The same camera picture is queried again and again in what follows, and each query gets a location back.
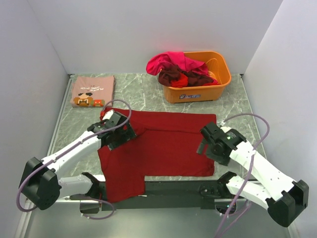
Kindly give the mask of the dark red t-shirt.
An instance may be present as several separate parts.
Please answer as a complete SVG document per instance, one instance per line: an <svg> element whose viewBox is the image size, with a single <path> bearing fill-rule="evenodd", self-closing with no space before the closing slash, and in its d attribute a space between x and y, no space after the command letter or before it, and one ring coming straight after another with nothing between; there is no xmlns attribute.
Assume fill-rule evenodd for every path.
<svg viewBox="0 0 317 238"><path fill-rule="evenodd" d="M136 138L113 150L98 150L107 200L143 194L146 176L212 176L214 161L197 153L200 130L210 122L216 122L215 114L133 111Z"/></svg>

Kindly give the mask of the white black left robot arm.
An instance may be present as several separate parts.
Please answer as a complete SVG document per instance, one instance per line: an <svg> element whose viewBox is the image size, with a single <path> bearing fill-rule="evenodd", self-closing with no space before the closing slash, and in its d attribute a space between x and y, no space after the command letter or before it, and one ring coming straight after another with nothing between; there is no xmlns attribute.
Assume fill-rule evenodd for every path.
<svg viewBox="0 0 317 238"><path fill-rule="evenodd" d="M17 207L26 211L20 204L20 195L25 195L35 207L45 210L59 198L81 195L83 199L95 200L102 196L101 181L90 173L76 177L64 177L67 170L85 156L103 147L113 150L136 137L131 124L131 113L127 116L118 111L105 113L100 122L90 125L83 134L59 151L39 160L31 158L25 165L18 195Z"/></svg>

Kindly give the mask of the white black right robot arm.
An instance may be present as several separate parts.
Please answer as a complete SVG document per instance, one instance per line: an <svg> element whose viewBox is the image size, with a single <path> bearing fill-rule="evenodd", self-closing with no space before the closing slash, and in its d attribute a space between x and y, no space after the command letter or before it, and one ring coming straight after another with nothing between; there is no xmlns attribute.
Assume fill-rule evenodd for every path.
<svg viewBox="0 0 317 238"><path fill-rule="evenodd" d="M211 122L201 129L203 140L198 149L215 162L227 166L235 161L258 181L245 180L234 172L227 172L217 180L217 192L228 198L241 197L266 209L270 217L280 226L288 227L306 209L309 186L303 180L295 181L285 175L259 152L237 130L218 127Z"/></svg>

